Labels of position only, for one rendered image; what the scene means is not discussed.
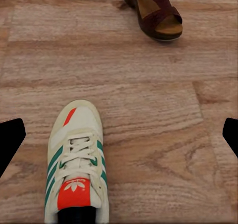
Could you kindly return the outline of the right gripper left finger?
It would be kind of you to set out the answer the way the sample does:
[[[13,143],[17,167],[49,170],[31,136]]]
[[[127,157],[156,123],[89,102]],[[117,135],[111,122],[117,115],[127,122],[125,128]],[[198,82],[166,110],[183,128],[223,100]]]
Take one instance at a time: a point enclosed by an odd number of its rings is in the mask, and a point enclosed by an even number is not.
[[[0,123],[0,177],[26,137],[21,118]]]

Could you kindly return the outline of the sandal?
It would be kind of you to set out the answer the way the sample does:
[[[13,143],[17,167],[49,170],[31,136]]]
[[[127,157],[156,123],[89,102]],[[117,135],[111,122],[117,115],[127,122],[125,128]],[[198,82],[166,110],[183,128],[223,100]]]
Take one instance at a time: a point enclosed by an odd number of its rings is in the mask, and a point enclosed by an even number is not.
[[[135,5],[138,23],[150,37],[171,41],[183,33],[182,17],[169,0],[125,0],[128,5]]]

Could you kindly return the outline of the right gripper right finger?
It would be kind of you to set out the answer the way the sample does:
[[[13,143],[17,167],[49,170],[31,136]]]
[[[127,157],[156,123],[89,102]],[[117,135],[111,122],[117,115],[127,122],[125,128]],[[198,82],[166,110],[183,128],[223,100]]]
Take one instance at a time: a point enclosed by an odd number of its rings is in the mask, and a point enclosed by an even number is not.
[[[238,157],[238,120],[227,118],[222,135]]]

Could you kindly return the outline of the gym shoe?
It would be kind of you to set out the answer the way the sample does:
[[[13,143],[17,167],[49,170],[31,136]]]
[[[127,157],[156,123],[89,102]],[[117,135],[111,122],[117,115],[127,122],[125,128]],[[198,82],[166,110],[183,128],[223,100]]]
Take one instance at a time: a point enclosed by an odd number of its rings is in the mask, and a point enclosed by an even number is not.
[[[103,127],[96,106],[67,104],[48,142],[44,224],[109,224]]]

